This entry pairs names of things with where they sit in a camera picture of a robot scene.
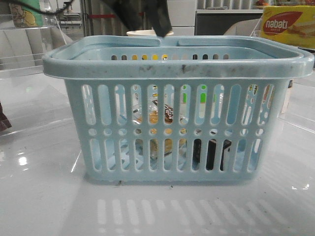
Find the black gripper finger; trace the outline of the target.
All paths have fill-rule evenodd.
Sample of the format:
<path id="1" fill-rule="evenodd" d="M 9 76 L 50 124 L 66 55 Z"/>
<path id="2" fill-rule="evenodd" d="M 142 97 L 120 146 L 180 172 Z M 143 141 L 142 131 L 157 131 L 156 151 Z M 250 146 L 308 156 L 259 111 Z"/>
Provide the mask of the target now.
<path id="1" fill-rule="evenodd" d="M 172 30 L 167 0 L 146 0 L 145 12 L 156 35 L 166 37 Z"/>
<path id="2" fill-rule="evenodd" d="M 139 30 L 142 27 L 142 18 L 129 0 L 104 0 L 103 3 L 112 10 L 128 30 Z"/>

